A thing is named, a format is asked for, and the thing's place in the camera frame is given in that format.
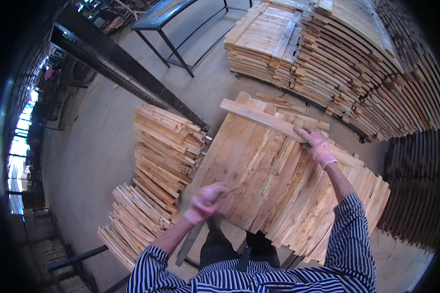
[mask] concrete floor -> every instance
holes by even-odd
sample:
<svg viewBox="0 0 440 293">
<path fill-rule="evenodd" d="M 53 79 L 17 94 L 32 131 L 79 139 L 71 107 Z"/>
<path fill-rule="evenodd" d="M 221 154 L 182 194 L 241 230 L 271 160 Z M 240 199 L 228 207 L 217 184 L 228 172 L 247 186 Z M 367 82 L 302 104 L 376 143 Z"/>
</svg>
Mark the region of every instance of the concrete floor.
<svg viewBox="0 0 440 293">
<path fill-rule="evenodd" d="M 205 15 L 211 15 L 221 7 L 221 1 L 218 2 L 194 3 L 172 20 L 164 32 L 175 45 L 179 44 L 204 21 Z M 185 60 L 192 64 L 243 14 L 241 11 L 230 11 L 226 15 L 217 15 L 205 28 L 194 34 L 191 42 L 182 47 L 180 52 Z M 147 32 L 145 35 L 162 55 L 169 55 L 168 47 L 156 32 Z M 224 98 L 233 100 L 240 91 L 252 95 L 256 91 L 282 94 L 272 86 L 245 77 L 236 78 L 229 71 L 221 42 L 195 68 L 196 77 L 193 79 L 181 67 L 166 68 L 134 32 L 124 29 L 113 38 L 210 124 L 212 132 L 218 130 L 227 114 L 219 109 Z M 118 184 L 130 183 L 135 168 L 132 107 L 140 100 L 122 88 L 113 89 L 114 83 L 102 76 L 97 77 L 93 85 L 76 93 L 66 114 L 65 131 L 48 130 L 43 143 L 46 204 L 56 215 L 64 239 L 72 244 L 76 253 L 102 245 L 96 231 L 98 225 L 109 220 L 114 201 L 111 192 Z M 387 142 L 360 144 L 353 132 L 334 118 L 313 107 L 308 115 L 329 122 L 331 139 L 350 153 L 359 154 L 372 171 L 382 173 Z M 222 229 L 234 247 L 241 243 L 244 231 L 238 231 L 238 228 L 227 223 L 222 224 Z M 198 258 L 206 231 L 204 228 L 203 236 L 199 237 L 190 252 L 189 256 L 194 259 Z M 377 266 L 378 291 L 396 293 L 411 290 L 425 271 L 431 255 L 424 255 L 419 249 L 395 242 L 393 238 L 382 235 L 381 231 L 375 231 L 371 240 Z M 279 255 L 284 259 L 289 253 L 285 250 L 280 251 Z M 86 260 L 85 265 L 94 275 L 101 291 L 129 273 L 110 252 Z M 174 266 L 173 258 L 169 262 L 169 269 L 186 279 L 197 273 L 186 264 L 181 268 Z"/>
</svg>

